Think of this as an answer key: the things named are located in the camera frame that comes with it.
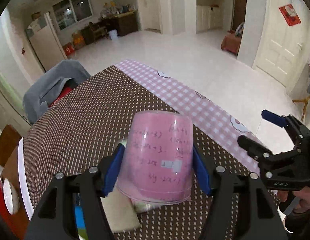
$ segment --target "window pane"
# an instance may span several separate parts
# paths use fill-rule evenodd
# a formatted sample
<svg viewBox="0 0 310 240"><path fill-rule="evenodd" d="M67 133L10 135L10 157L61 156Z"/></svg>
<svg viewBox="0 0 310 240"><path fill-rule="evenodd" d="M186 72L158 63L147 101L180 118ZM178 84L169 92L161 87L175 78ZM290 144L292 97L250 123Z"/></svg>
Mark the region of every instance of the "window pane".
<svg viewBox="0 0 310 240"><path fill-rule="evenodd" d="M57 24L60 30L75 23L74 14L69 0L63 0L53 6Z"/></svg>
<svg viewBox="0 0 310 240"><path fill-rule="evenodd" d="M72 4L78 21L92 15L88 0L72 0Z"/></svg>

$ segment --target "gray cloth on chair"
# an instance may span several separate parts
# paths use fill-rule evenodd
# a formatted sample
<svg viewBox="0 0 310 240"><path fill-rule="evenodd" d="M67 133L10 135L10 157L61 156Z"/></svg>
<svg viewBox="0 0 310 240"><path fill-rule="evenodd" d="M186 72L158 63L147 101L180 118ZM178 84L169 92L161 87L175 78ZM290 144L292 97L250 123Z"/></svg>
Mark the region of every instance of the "gray cloth on chair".
<svg viewBox="0 0 310 240"><path fill-rule="evenodd" d="M34 124L60 95L66 82L78 86L91 75L77 60L62 60L41 76L25 93L23 107L27 118Z"/></svg>

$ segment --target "plastic cup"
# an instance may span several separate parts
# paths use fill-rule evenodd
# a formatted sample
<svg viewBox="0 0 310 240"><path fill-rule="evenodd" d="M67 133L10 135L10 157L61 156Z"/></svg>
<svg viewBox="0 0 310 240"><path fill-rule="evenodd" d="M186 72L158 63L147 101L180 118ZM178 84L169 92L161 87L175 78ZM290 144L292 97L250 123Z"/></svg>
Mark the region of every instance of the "plastic cup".
<svg viewBox="0 0 310 240"><path fill-rule="evenodd" d="M131 199L175 204L190 198L193 124L165 111L135 114L117 181Z"/></svg>

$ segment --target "brown dotted tablecloth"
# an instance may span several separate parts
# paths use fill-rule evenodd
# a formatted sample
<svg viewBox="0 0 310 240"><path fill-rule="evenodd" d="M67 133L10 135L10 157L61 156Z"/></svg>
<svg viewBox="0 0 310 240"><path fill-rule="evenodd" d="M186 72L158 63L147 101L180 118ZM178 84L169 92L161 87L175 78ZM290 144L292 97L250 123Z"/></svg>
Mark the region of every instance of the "brown dotted tablecloth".
<svg viewBox="0 0 310 240"><path fill-rule="evenodd" d="M52 106L23 141L25 175L33 207L36 208L55 173L62 171L69 176L82 172L112 154L115 143L128 135L134 114L143 110L174 112L115 66L91 77ZM196 126L194 143L204 155L211 155L216 164L237 174L249 174ZM233 221L225 239L232 239L237 198L234 194ZM200 190L195 177L191 199L138 215L141 228L115 234L116 239L198 239L211 198Z"/></svg>

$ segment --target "human hand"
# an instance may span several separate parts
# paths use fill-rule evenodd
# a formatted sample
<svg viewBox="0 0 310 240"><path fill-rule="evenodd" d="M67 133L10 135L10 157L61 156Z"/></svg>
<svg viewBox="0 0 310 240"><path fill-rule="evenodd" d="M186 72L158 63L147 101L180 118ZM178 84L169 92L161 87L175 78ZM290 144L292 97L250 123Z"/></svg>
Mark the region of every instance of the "human hand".
<svg viewBox="0 0 310 240"><path fill-rule="evenodd" d="M304 187L300 191L293 191L294 196L300 198L299 204L294 208L295 213L304 213L310 209L310 187ZM277 197L281 202L287 200L288 191L279 190Z"/></svg>

